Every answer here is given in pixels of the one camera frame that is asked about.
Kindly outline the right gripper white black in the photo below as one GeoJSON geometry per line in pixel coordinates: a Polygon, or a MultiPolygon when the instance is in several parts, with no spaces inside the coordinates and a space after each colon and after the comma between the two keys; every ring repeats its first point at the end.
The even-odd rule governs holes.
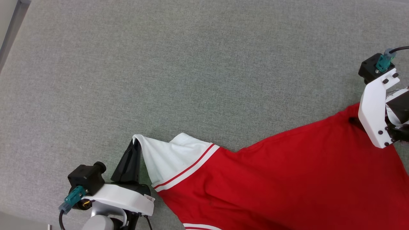
{"type": "Polygon", "coordinates": [[[408,87],[387,94],[388,89],[399,83],[398,76],[393,68],[367,83],[358,117],[349,117],[349,123],[363,128],[378,148],[408,142],[408,87]]]}

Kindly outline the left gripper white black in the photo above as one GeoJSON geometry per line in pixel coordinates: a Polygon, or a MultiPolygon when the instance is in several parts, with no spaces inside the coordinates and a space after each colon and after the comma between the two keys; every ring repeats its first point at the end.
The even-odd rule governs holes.
{"type": "MultiPolygon", "coordinates": [[[[131,140],[111,176],[114,183],[139,183],[142,148],[139,140],[131,140]]],[[[94,195],[85,195],[81,209],[91,210],[92,215],[126,216],[134,212],[152,216],[154,201],[150,195],[139,193],[115,184],[103,185],[94,195]]]]}

